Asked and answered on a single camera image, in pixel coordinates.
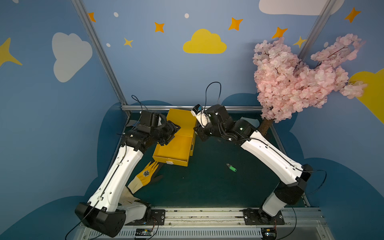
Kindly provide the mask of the yellow top drawer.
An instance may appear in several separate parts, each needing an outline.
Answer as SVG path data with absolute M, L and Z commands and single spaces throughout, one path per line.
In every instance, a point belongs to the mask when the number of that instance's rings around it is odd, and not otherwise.
M 157 144 L 153 159 L 168 165 L 187 167 L 193 155 L 195 136 L 175 135 L 168 145 Z

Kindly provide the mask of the yellow drawer cabinet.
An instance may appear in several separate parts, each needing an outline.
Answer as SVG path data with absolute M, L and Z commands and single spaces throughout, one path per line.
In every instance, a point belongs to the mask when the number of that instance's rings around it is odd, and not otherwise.
M 192 156 L 196 141 L 196 133 L 194 130 L 197 125 L 196 117 L 192 115 L 191 111 L 170 109 L 167 115 L 167 120 L 181 127 L 177 134 L 192 138 L 190 149 L 190 156 Z

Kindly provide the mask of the green tag key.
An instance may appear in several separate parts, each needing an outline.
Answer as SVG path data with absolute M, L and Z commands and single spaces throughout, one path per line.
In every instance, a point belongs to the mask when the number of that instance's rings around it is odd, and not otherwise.
M 233 172 L 236 172 L 236 171 L 237 171 L 237 169 L 236 169 L 235 167 L 233 167 L 232 165 L 230 165 L 230 164 L 227 164 L 227 167 L 228 167 L 231 171 L 233 171 Z

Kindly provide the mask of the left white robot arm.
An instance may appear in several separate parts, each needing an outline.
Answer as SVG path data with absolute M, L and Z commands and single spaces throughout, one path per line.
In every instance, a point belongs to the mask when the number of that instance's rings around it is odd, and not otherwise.
M 140 123 L 123 138 L 117 157 L 101 185 L 86 203 L 79 203 L 75 214 L 86 227 L 114 238 L 128 223 L 128 212 L 119 209 L 119 199 L 137 163 L 155 144 L 167 145 L 181 129 L 171 121 L 147 126 Z

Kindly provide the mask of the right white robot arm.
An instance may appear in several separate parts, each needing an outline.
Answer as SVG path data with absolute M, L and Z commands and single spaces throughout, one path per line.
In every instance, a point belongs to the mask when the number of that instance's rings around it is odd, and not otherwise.
M 205 126 L 198 123 L 195 132 L 202 141 L 209 137 L 218 137 L 240 145 L 279 177 L 279 184 L 259 209 L 258 215 L 263 221 L 271 220 L 286 205 L 296 204 L 304 194 L 312 167 L 301 165 L 287 157 L 248 121 L 240 119 L 231 122 L 228 130 L 225 130 L 221 123 L 207 123 Z

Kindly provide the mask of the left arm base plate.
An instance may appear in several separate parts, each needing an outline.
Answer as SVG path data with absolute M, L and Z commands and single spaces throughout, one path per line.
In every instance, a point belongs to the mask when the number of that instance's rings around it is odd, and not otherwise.
M 135 220 L 125 224 L 126 226 L 163 226 L 165 224 L 166 210 L 164 209 L 152 209 L 151 213 L 146 213 L 140 220 Z

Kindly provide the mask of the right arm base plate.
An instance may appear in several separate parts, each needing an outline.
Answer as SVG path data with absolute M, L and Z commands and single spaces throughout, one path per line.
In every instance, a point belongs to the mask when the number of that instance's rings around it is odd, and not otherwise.
M 243 209 L 242 213 L 247 226 L 285 225 L 284 217 L 281 211 L 278 211 L 277 215 L 274 217 L 271 217 L 263 210 L 252 208 Z

